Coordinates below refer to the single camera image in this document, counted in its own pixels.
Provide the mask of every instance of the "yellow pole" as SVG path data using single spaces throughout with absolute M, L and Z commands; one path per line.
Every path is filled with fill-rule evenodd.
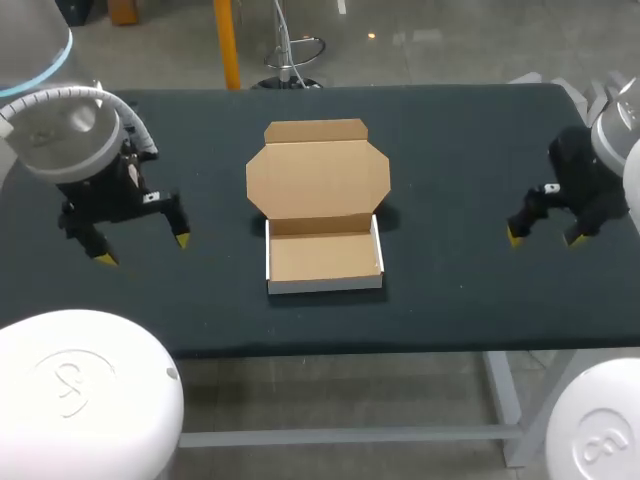
M 233 15 L 231 0 L 213 0 L 218 24 L 218 40 L 224 65 L 224 78 L 229 90 L 240 89 L 240 73 L 238 71 L 238 55 L 236 53 L 236 37 L 233 32 Z

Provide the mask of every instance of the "gray metal frame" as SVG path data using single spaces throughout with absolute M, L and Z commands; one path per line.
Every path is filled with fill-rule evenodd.
M 485 366 L 500 421 L 497 425 L 183 433 L 179 447 L 504 440 L 506 465 L 524 467 L 541 448 L 551 411 L 562 391 L 577 375 L 598 363 L 600 358 L 601 354 L 593 350 L 558 352 L 547 369 L 542 385 L 535 390 L 527 408 L 521 412 L 506 353 L 485 352 Z

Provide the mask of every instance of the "cable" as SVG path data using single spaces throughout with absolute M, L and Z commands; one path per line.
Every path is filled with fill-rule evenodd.
M 291 51 L 291 37 L 289 37 L 289 29 L 287 28 L 287 21 L 284 18 L 284 13 L 282 13 L 282 8 L 280 8 L 280 2 L 278 0 L 273 0 L 273 3 L 275 3 L 276 5 L 276 10 L 278 11 L 278 17 L 280 17 L 280 25 L 282 25 L 282 28 L 284 30 L 284 36 L 287 39 L 287 54 L 289 57 L 289 63 L 291 64 L 291 67 L 293 68 L 293 71 L 295 72 L 296 76 L 298 77 L 298 80 L 300 80 L 300 83 L 302 84 L 303 88 L 309 88 L 307 87 L 307 85 L 304 83 L 304 80 L 302 78 L 302 76 L 300 75 L 300 73 L 298 73 L 298 69 L 296 68 L 296 64 L 293 62 L 293 53 Z
M 147 127 L 142 123 L 142 120 L 136 112 L 114 94 L 99 88 L 73 86 L 40 90 L 39 92 L 18 98 L 2 107 L 2 109 L 0 109 L 0 117 L 8 122 L 11 117 L 20 113 L 22 110 L 38 105 L 39 103 L 45 103 L 59 98 L 93 98 L 102 100 L 113 107 L 118 113 L 127 131 L 133 129 L 133 132 L 130 132 L 129 136 L 139 151 L 152 154 L 158 153 L 158 148 L 151 138 L 149 130 L 147 130 Z
M 33 90 L 36 86 L 40 85 L 51 75 L 56 73 L 67 60 L 69 53 L 71 52 L 71 47 L 73 47 L 73 34 L 71 30 L 69 30 L 69 40 L 67 40 L 67 45 L 64 49 L 58 54 L 55 58 L 54 62 L 51 64 L 49 68 L 47 68 L 40 75 L 33 77 L 26 82 L 21 83 L 20 85 L 16 85 L 15 87 L 7 88 L 5 90 L 0 89 L 0 98 L 2 97 L 13 97 L 14 95 L 18 95 L 20 93 L 27 92 L 29 90 Z

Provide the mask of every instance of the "white wire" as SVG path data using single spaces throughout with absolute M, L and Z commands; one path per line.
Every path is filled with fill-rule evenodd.
M 39 92 L 25 95 L 18 98 L 13 102 L 5 105 L 0 109 L 0 117 L 3 117 L 7 122 L 14 115 L 18 114 L 22 110 L 38 105 L 39 103 L 49 102 L 51 100 L 57 100 L 59 98 L 93 98 L 96 100 L 102 100 L 107 103 L 118 113 L 118 116 L 122 119 L 122 123 L 125 128 L 133 128 L 134 132 L 130 134 L 131 141 L 142 152 L 158 153 L 153 138 L 147 127 L 140 117 L 133 111 L 133 109 L 127 105 L 120 98 L 113 93 L 106 92 L 100 88 L 73 86 L 73 87 L 59 87 L 49 88 L 46 90 L 40 90 Z
M 291 37 L 289 37 L 289 29 L 287 28 L 287 21 L 285 20 L 284 13 L 282 13 L 282 9 L 280 8 L 280 2 L 278 0 L 273 0 L 273 3 L 275 3 L 275 5 L 276 5 L 276 10 L 278 12 L 278 16 L 280 17 L 280 25 L 282 25 L 282 28 L 284 29 L 284 36 L 287 39 L 287 55 L 289 57 L 289 63 L 291 64 L 291 67 L 293 68 L 293 71 L 295 72 L 296 76 L 298 77 L 298 80 L 300 80 L 300 83 L 302 84 L 302 87 L 303 88 L 309 88 L 304 83 L 304 80 L 302 79 L 302 76 L 300 75 L 300 73 L 298 73 L 298 69 L 296 68 L 296 64 L 293 63 L 293 53 L 291 51 Z

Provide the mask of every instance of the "white box edge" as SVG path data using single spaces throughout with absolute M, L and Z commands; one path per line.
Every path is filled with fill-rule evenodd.
M 369 288 L 382 288 L 382 277 L 384 276 L 384 259 L 382 257 L 382 246 L 380 244 L 380 233 L 378 231 L 378 219 L 375 214 L 371 215 L 371 229 L 369 230 L 375 241 L 373 242 L 376 262 L 380 273 L 366 277 L 334 278 L 324 280 L 300 280 L 292 282 L 272 282 L 271 281 L 271 259 L 270 259 L 270 228 L 269 220 L 265 221 L 265 270 L 267 279 L 267 292 L 269 295 L 280 295 L 286 293 L 311 293 L 329 292 L 337 290 L 364 290 Z

